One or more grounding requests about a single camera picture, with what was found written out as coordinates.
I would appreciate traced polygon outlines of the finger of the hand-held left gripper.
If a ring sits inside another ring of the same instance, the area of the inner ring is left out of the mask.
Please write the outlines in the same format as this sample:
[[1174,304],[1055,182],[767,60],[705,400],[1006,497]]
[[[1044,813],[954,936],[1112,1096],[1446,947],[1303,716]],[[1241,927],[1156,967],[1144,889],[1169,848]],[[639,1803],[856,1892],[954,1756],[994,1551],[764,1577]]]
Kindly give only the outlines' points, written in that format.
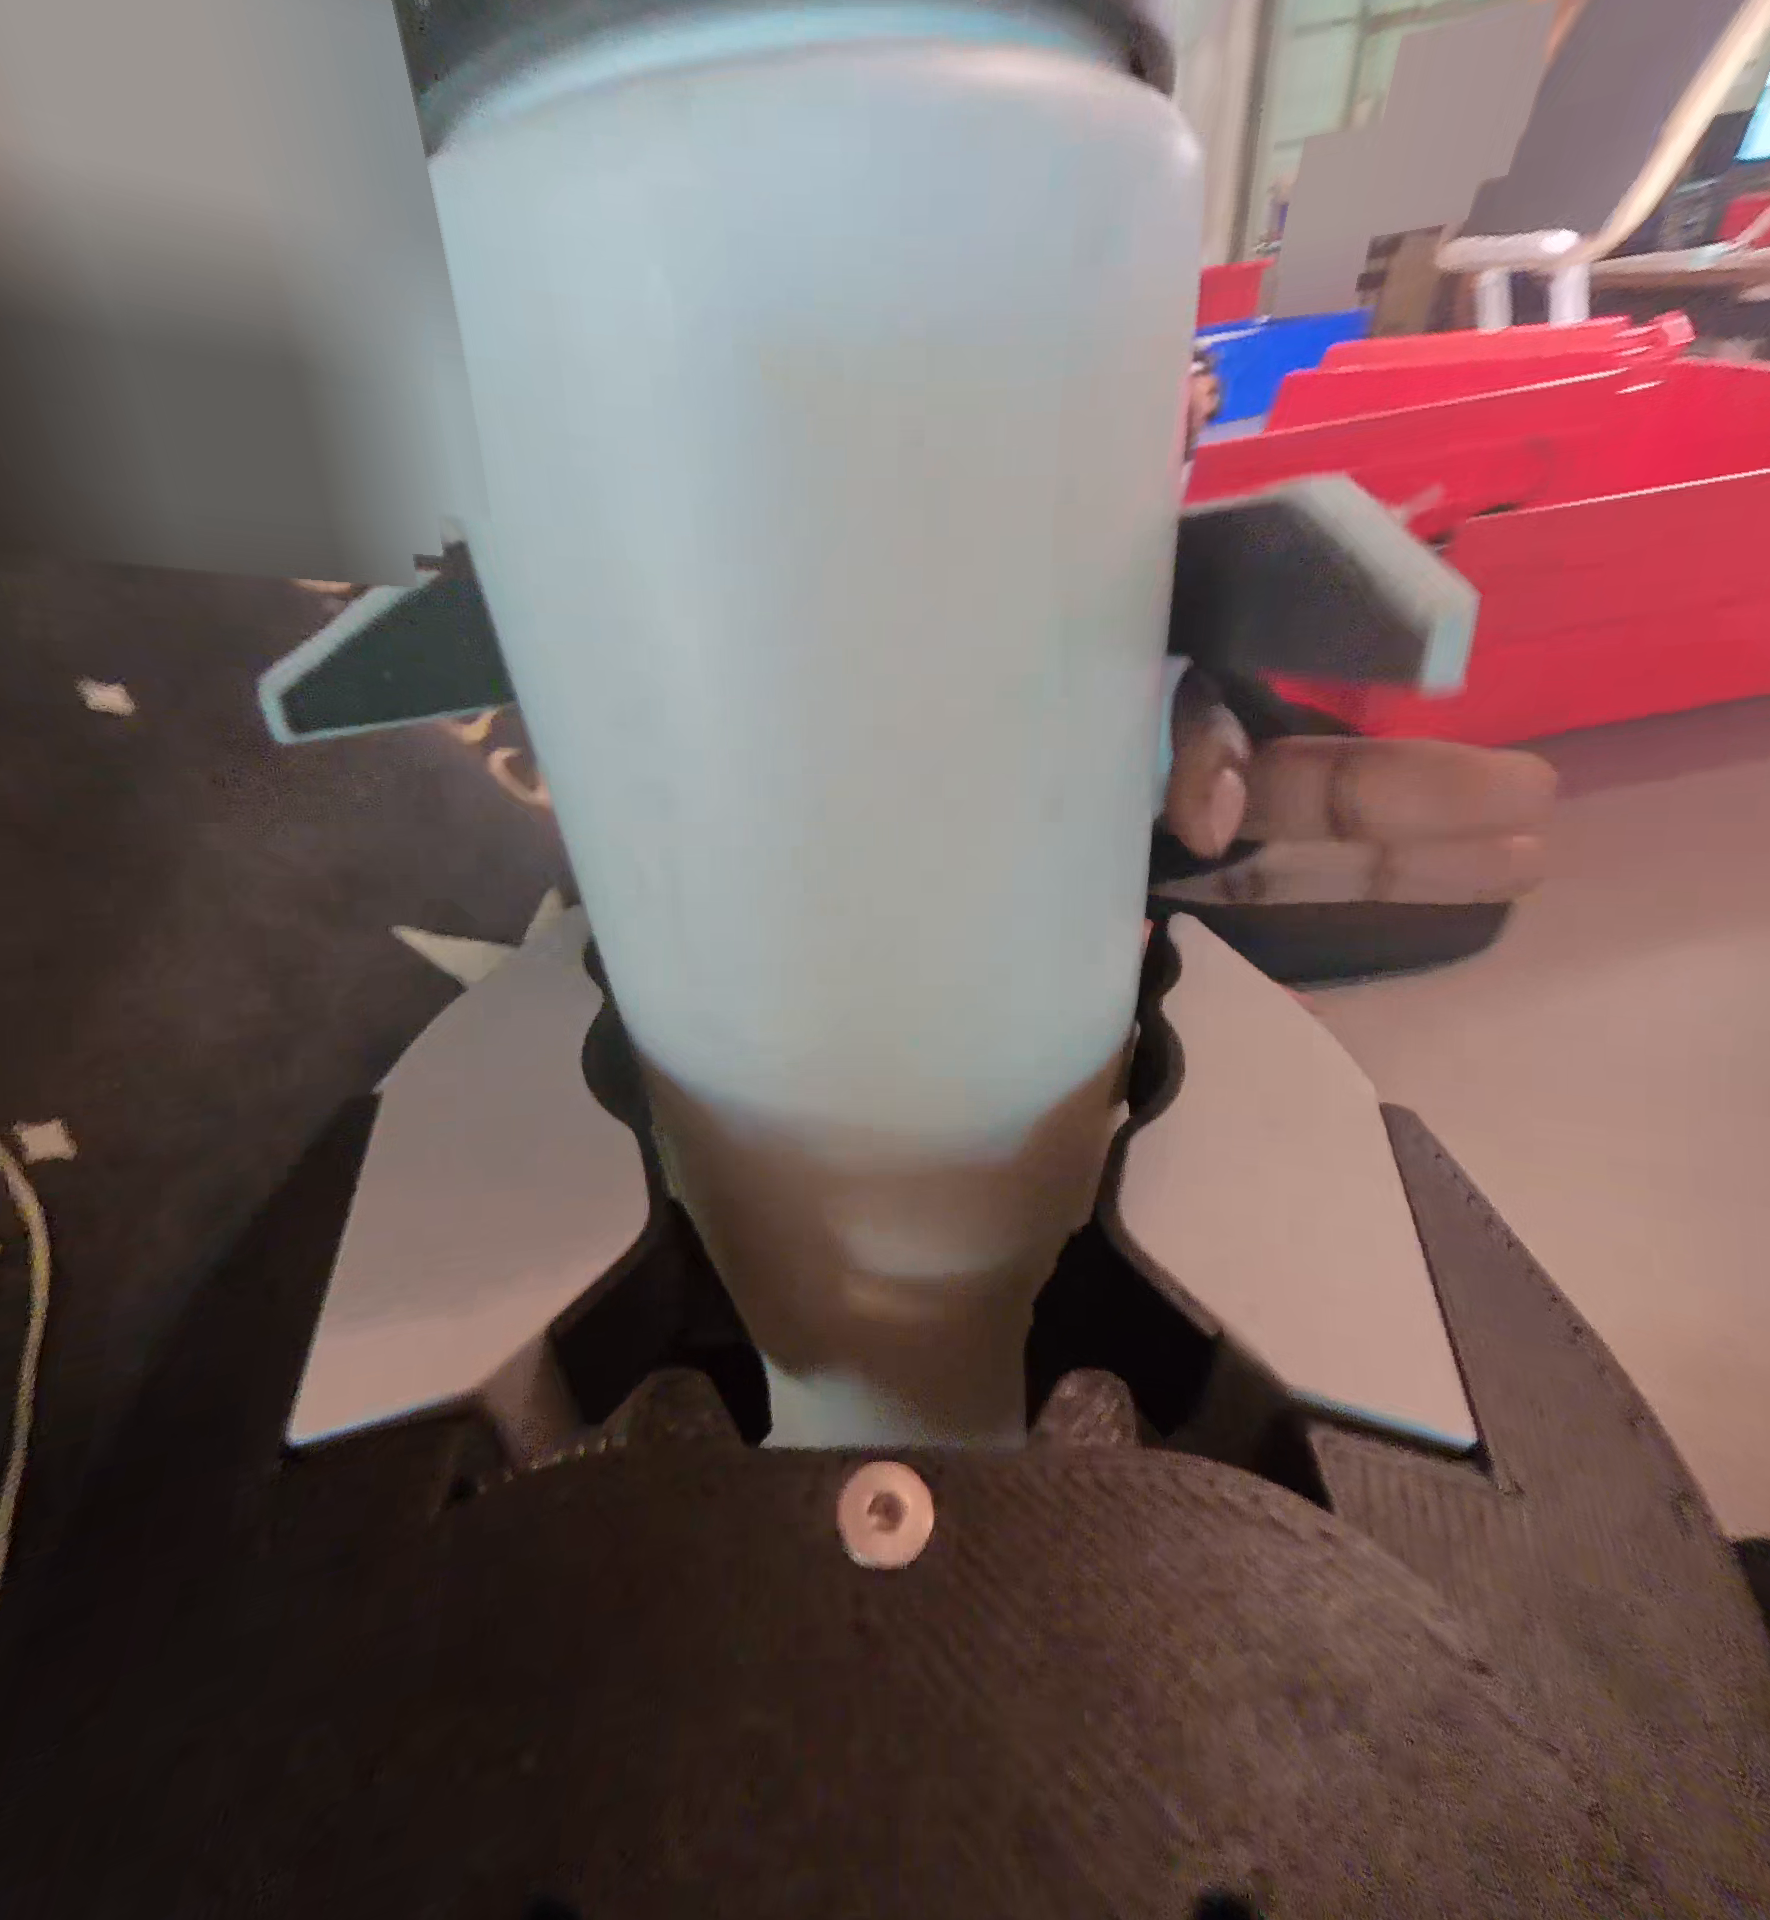
[[1453,695],[1479,609],[1475,585],[1345,475],[1177,523],[1169,650],[1220,676]]
[[469,719],[514,701],[469,564],[356,595],[258,684],[267,732],[281,746]]

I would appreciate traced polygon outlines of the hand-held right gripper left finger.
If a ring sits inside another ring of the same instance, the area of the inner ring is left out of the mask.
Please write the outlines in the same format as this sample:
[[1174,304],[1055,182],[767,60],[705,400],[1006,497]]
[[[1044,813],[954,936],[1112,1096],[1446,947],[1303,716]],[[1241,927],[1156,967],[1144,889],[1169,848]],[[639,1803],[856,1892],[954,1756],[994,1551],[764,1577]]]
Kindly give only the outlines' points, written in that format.
[[291,1447],[432,1412],[481,1417],[504,1450],[581,1425],[550,1333],[651,1214],[637,1138],[584,1070],[607,1004],[587,942],[581,907],[534,919],[379,1085]]

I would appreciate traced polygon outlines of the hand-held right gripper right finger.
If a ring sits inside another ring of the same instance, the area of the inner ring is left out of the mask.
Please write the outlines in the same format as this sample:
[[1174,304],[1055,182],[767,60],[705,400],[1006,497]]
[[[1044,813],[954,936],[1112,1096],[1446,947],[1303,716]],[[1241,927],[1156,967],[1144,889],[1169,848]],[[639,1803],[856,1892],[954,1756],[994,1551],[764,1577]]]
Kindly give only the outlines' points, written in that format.
[[1373,1080],[1192,916],[1160,927],[1112,1215],[1309,1412],[1437,1455],[1479,1434]]

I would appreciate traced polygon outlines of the red plastic bin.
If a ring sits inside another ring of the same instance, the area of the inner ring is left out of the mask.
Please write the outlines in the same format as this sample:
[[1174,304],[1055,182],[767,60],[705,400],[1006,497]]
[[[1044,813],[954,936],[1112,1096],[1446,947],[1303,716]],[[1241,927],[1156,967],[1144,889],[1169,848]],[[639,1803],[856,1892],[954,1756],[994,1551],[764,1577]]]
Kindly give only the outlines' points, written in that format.
[[1264,431],[1375,419],[1588,373],[1650,371],[1693,342],[1694,329],[1680,312],[1367,338],[1287,373]]
[[1312,431],[1479,594],[1454,693],[1281,680],[1511,746],[1770,695],[1770,363],[1676,358]]

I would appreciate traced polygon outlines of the white bottle with black cap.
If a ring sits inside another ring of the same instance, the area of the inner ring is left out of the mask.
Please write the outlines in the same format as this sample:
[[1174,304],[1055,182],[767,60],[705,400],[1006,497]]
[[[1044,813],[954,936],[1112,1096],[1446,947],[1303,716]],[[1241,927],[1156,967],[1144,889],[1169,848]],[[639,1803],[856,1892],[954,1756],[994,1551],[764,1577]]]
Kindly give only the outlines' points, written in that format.
[[784,1447],[1018,1444],[1136,1029],[1165,5],[422,5],[459,517]]

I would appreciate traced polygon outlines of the person's left hand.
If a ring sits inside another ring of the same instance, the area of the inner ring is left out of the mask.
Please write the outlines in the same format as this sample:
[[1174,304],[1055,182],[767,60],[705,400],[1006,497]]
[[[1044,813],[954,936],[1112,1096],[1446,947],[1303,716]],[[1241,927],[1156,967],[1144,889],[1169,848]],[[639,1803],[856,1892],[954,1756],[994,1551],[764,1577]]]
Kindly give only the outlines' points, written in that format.
[[1263,739],[1188,670],[1169,707],[1162,901],[1511,907],[1540,884],[1561,791],[1523,751],[1287,732]]

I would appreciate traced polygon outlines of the blue plastic bin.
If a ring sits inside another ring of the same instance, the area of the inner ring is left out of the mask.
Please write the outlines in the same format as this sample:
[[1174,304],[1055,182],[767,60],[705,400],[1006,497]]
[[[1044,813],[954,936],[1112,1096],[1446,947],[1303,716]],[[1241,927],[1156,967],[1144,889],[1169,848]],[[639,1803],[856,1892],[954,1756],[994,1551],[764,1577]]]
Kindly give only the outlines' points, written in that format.
[[1216,381],[1216,406],[1201,422],[1208,429],[1248,431],[1270,416],[1284,381],[1315,369],[1330,350],[1369,337],[1369,308],[1303,318],[1251,318],[1195,329],[1195,362]]

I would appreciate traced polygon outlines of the black cushioned pad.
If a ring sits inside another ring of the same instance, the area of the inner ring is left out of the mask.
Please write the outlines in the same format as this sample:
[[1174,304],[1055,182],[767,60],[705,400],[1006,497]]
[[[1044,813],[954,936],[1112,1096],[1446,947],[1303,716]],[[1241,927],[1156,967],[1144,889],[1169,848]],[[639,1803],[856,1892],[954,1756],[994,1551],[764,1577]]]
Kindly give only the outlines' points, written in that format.
[[1509,904],[1251,905],[1153,895],[1156,922],[1190,918],[1286,990],[1324,990],[1433,973],[1496,947]]

